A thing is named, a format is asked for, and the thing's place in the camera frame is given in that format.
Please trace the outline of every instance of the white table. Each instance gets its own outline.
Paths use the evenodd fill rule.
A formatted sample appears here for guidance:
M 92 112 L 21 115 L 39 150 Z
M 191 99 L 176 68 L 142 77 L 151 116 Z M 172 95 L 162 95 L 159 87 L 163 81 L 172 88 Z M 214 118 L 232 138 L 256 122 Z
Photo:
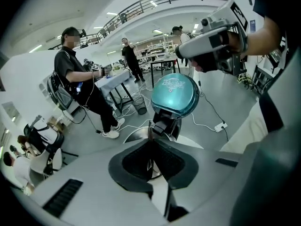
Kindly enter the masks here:
M 163 63 L 165 63 L 165 62 L 172 62 L 173 63 L 174 73 L 175 73 L 175 62 L 177 62 L 179 73 L 181 73 L 178 57 L 176 57 L 176 56 L 175 57 L 170 57 L 170 58 L 164 58 L 164 59 L 156 59 L 155 61 L 151 61 L 151 63 L 150 63 L 150 65 L 151 65 L 150 66 L 150 72 L 151 72 L 151 83 L 152 83 L 153 88 L 154 88 L 154 74 L 152 72 L 152 65 L 161 64 L 161 75 L 163 75 Z
M 108 95 L 111 96 L 115 106 L 118 108 L 118 110 L 120 111 L 120 113 L 122 112 L 122 107 L 133 101 L 133 98 L 131 97 L 130 93 L 128 92 L 127 88 L 124 85 L 124 81 L 128 80 L 130 77 L 132 76 L 132 74 L 130 73 L 130 71 L 128 69 L 125 69 L 123 72 L 112 76 L 111 78 L 101 78 L 100 80 L 98 80 L 97 82 L 95 82 L 95 85 L 102 91 L 103 96 L 107 97 Z M 124 91 L 126 92 L 126 94 L 128 95 L 128 97 L 130 98 L 128 101 L 122 102 L 122 97 L 119 94 L 118 90 L 116 89 L 116 87 L 118 85 L 121 85 L 122 88 L 124 89 Z M 112 90 L 115 89 L 117 94 L 120 97 L 120 103 L 117 103 L 115 100 L 115 97 L 112 94 Z

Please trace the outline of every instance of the black shirt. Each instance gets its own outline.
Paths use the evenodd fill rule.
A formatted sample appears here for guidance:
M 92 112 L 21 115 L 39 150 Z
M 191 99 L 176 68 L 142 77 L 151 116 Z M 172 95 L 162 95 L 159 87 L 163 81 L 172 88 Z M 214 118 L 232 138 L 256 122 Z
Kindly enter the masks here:
M 134 48 L 131 48 L 130 46 L 123 47 L 122 56 L 126 57 L 127 62 L 133 62 L 137 60 L 136 55 L 134 53 Z
M 253 11 L 263 17 L 273 20 L 281 30 L 282 36 L 286 35 L 289 53 L 286 63 L 300 46 L 300 33 L 297 28 L 299 20 L 299 0 L 255 0 Z
M 87 72 L 87 70 L 81 65 L 81 63 L 78 61 L 78 59 L 75 57 L 76 52 L 72 49 L 63 46 L 62 50 L 66 51 L 70 58 L 66 55 L 65 52 L 58 52 L 55 56 L 55 71 L 59 75 L 62 83 L 68 92 L 71 94 L 76 92 L 76 87 L 79 84 L 79 82 L 72 82 L 70 83 L 66 79 L 66 75 L 69 71 L 74 72 Z M 81 87 L 81 93 L 89 93 L 91 92 L 91 89 L 93 88 L 93 80 L 92 78 L 90 80 L 84 81 L 83 85 Z

